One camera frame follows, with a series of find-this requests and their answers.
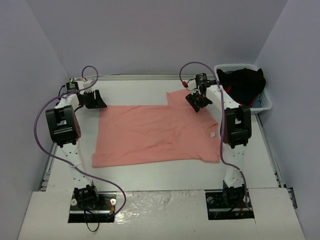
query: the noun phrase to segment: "white wall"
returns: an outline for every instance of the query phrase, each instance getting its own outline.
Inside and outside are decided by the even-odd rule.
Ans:
[[[27,0],[69,75],[254,63],[287,0]],[[203,70],[201,66],[186,72]]]
[[[25,0],[0,2],[0,62],[0,239],[15,240],[48,159],[34,140],[35,116],[67,80]],[[42,117],[38,133],[50,149],[46,125]]]
[[[289,0],[256,64],[273,108],[261,115],[308,240],[320,235],[320,1]]]

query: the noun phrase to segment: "white table surface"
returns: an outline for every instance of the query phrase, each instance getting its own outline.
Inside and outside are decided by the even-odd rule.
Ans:
[[[115,222],[101,223],[95,233],[85,223],[68,223],[71,195],[34,192],[19,240],[305,239],[285,188],[250,189],[255,219],[242,220],[208,220],[203,190],[127,192]],[[119,194],[116,206],[122,203]]]
[[[178,80],[101,80],[99,89],[107,105],[166,105],[166,92],[182,89]],[[217,122],[221,121],[218,108],[207,108]],[[108,179],[125,191],[212,190],[221,189],[226,173],[222,163],[206,163],[196,159],[168,162],[92,168],[92,154],[96,150],[98,109],[81,108],[76,117],[81,127],[81,152],[90,174]],[[243,172],[249,189],[277,188],[278,184],[255,115],[252,116],[252,137],[245,152]],[[58,148],[56,155],[64,157]],[[94,182],[98,191],[117,191],[104,182]],[[47,191],[73,191],[73,178],[67,164],[55,160]]]

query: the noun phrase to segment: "wire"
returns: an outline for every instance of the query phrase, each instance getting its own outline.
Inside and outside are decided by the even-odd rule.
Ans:
[[[66,86],[66,85],[62,85],[62,86],[60,87],[60,90],[59,90],[58,96],[60,96],[61,90],[62,90],[65,86]]]
[[[233,210],[235,210],[235,208],[236,208],[235,206],[230,208],[230,210],[228,210],[227,213],[232,212]]]
[[[240,204],[240,215],[242,216],[244,214],[244,206],[242,203]]]
[[[86,207],[85,207],[85,202],[84,202],[84,190],[83,190],[83,189],[82,189],[82,193],[81,193],[81,201],[82,201],[82,208],[83,208],[84,221],[85,221],[86,227],[89,229],[90,232],[94,233],[94,232],[96,232],[96,231],[99,229],[99,227],[100,227],[100,222],[99,222],[99,220],[98,220],[98,226],[96,226],[95,230],[91,230],[91,228],[89,227],[89,225],[88,225],[88,218],[87,218],[87,213],[86,213],[86,212],[91,213],[92,216],[93,216],[93,218],[95,218],[96,216],[95,216],[95,214],[94,214],[92,211],[87,210]]]
[[[188,88],[186,87],[185,89],[187,89],[189,92],[192,92],[193,90],[196,90],[196,89],[198,89],[198,88],[195,87],[194,89],[191,89],[191,90],[190,90],[190,89],[188,89]]]
[[[78,107],[74,110],[74,112],[76,112],[78,109],[83,108],[83,107],[84,107],[84,105],[78,106]]]
[[[215,72],[211,69],[211,67],[209,67],[207,64],[203,63],[203,62],[200,62],[200,61],[191,61],[191,62],[188,62],[186,63],[185,65],[183,65],[180,69],[180,72],[179,72],[179,79],[180,81],[182,82],[182,84],[184,83],[184,81],[182,80],[181,78],[181,72],[182,70],[190,65],[190,64],[200,64],[200,65],[203,65],[205,66],[207,69],[210,70],[210,72],[213,74],[213,76],[215,77],[216,79],[216,84],[219,88],[219,91],[220,91],[220,94],[221,94],[221,111],[222,111],[222,120],[221,120],[221,132],[224,133],[225,132],[225,114],[223,113],[224,109],[225,109],[225,103],[224,103],[224,93],[223,93],[223,89],[221,88],[220,86],[220,83],[218,81],[218,78],[216,77],[216,74]],[[225,135],[224,134],[221,134],[221,140],[220,140],[220,157],[221,157],[221,161],[223,162],[223,164],[227,165],[227,166],[230,166],[230,167],[233,167],[235,169],[237,169],[239,171],[239,173],[241,174],[242,176],[242,179],[243,179],[243,185],[244,185],[244,197],[245,197],[245,205],[246,207],[248,208],[249,211],[253,211],[253,209],[251,209],[248,205],[248,188],[247,188],[247,181],[246,181],[246,178],[245,178],[245,175],[244,173],[241,171],[241,169],[234,165],[234,164],[231,164],[231,163],[228,163],[224,160],[224,157],[223,157],[223,144],[224,144],[224,137]]]
[[[95,72],[96,72],[96,79],[94,80],[94,82],[93,82],[90,86],[88,86],[88,87],[85,87],[85,88],[80,89],[80,90],[75,90],[75,91],[73,91],[73,92],[70,92],[69,94],[79,93],[80,91],[87,90],[87,89],[91,88],[93,85],[96,84],[96,82],[98,81],[98,78],[99,78],[99,74],[98,74],[98,70],[97,70],[94,66],[91,66],[91,65],[85,66],[85,67],[83,68],[83,70],[82,70],[82,73],[81,73],[82,77],[84,77],[84,71],[85,71],[85,69],[87,69],[87,68],[93,68],[93,69],[95,70]],[[58,160],[60,160],[60,161],[63,161],[63,162],[65,162],[65,163],[71,165],[71,166],[72,166],[74,169],[76,169],[79,173],[81,173],[81,174],[83,174],[83,175],[85,175],[85,176],[87,176],[87,177],[90,177],[90,178],[92,178],[92,179],[97,179],[97,180],[103,181],[103,182],[105,182],[105,183],[111,184],[111,185],[115,186],[116,188],[118,188],[118,189],[120,190],[120,192],[123,194],[124,202],[123,202],[123,204],[121,205],[121,207],[120,207],[116,212],[114,212],[113,215],[115,216],[117,213],[119,213],[119,212],[124,208],[124,206],[125,206],[125,204],[126,204],[126,202],[127,202],[127,196],[126,196],[124,190],[123,190],[119,185],[117,185],[116,183],[114,183],[114,182],[112,182],[112,181],[106,180],[106,179],[104,179],[104,178],[101,178],[101,177],[94,176],[94,175],[91,175],[91,174],[89,174],[89,173],[86,173],[86,172],[82,171],[81,169],[79,169],[75,164],[73,164],[72,162],[68,161],[67,159],[64,159],[64,158],[62,158],[62,157],[56,156],[56,155],[54,155],[54,154],[51,154],[50,152],[48,152],[48,151],[41,145],[41,143],[40,143],[40,141],[39,141],[39,137],[38,137],[38,133],[37,133],[37,126],[38,126],[38,121],[39,121],[39,118],[40,118],[41,113],[46,109],[46,107],[47,107],[50,103],[52,103],[52,102],[55,101],[55,100],[62,99],[62,98],[65,98],[65,96],[56,96],[56,97],[50,99],[46,104],[44,104],[44,105],[42,106],[42,108],[40,109],[40,111],[39,111],[38,114],[36,115],[35,120],[34,120],[34,124],[33,124],[33,134],[34,134],[34,139],[35,139],[35,141],[36,141],[36,144],[39,146],[39,148],[40,148],[45,154],[47,154],[48,156],[50,156],[50,157],[52,157],[52,158],[58,159]]]

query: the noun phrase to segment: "laundry basket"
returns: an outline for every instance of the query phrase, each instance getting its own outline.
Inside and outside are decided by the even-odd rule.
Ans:
[[[214,66],[214,73],[215,73],[216,78],[217,78],[218,81],[219,81],[219,77],[218,77],[218,74],[217,74],[217,70],[218,69],[221,69],[225,73],[230,73],[230,72],[233,72],[233,71],[236,71],[236,70],[240,70],[240,69],[251,69],[251,70],[255,70],[255,71],[258,70],[258,68],[255,65],[244,64],[244,63],[241,63],[241,64],[220,64],[220,65],[216,65],[216,66]],[[260,104],[259,107],[255,107],[255,105],[253,105],[253,107],[250,108],[252,115],[258,114],[263,110],[271,109],[272,103],[271,103],[271,100],[270,100],[270,97],[269,97],[269,94],[268,94],[266,88],[264,88],[263,92],[260,93],[257,96],[256,99],[261,104]]]

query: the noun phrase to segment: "t-shirt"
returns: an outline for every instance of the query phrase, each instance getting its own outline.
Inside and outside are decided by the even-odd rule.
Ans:
[[[168,105],[117,105],[100,112],[94,168],[199,159],[220,160],[218,123],[196,113],[185,89],[167,93]]]

